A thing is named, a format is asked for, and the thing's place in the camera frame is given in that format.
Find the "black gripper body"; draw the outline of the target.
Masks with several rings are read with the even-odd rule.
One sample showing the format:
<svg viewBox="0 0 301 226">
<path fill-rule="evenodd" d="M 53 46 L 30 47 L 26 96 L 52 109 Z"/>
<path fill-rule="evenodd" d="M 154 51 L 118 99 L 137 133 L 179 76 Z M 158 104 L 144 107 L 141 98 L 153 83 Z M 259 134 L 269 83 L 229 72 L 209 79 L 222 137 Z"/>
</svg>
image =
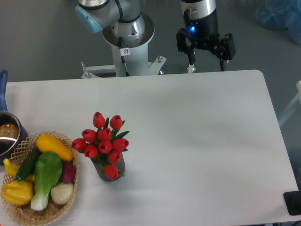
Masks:
<svg viewBox="0 0 301 226">
<path fill-rule="evenodd" d="M 185 32 L 188 40 L 198 49 L 214 47 L 218 42 L 218 20 L 216 9 L 209 15 L 193 19 L 190 9 L 184 10 Z"/>
</svg>

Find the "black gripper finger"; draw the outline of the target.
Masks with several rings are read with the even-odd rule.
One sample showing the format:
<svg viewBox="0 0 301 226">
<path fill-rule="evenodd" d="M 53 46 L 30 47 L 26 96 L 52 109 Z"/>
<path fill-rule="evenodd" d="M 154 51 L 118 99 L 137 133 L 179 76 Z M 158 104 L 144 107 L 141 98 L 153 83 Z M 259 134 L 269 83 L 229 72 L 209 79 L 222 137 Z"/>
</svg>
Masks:
<svg viewBox="0 0 301 226">
<path fill-rule="evenodd" d="M 215 55 L 220 60 L 220 70 L 225 71 L 227 64 L 236 54 L 236 48 L 234 43 L 234 37 L 232 33 L 224 35 L 223 38 L 220 38 Z"/>
<path fill-rule="evenodd" d="M 186 42 L 187 39 L 187 32 L 186 29 L 181 28 L 178 33 L 176 34 L 177 40 L 177 48 L 179 52 L 183 52 L 188 56 L 189 64 L 195 64 L 195 53 L 194 53 L 194 44 L 188 45 Z"/>
</svg>

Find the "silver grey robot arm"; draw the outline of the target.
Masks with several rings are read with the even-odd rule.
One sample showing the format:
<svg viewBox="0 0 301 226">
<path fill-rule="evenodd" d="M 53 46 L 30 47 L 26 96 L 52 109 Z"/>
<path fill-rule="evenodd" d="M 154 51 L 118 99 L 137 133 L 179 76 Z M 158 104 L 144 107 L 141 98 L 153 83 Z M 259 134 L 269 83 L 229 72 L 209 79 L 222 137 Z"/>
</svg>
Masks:
<svg viewBox="0 0 301 226">
<path fill-rule="evenodd" d="M 176 34 L 177 48 L 195 64 L 194 50 L 210 51 L 220 60 L 224 71 L 236 49 L 231 33 L 218 33 L 214 0 L 182 0 L 185 27 Z M 154 35 L 150 17 L 141 11 L 139 0 L 80 0 L 75 12 L 92 33 L 102 32 L 111 45 L 117 76 L 141 75 L 148 66 L 148 43 Z"/>
</svg>

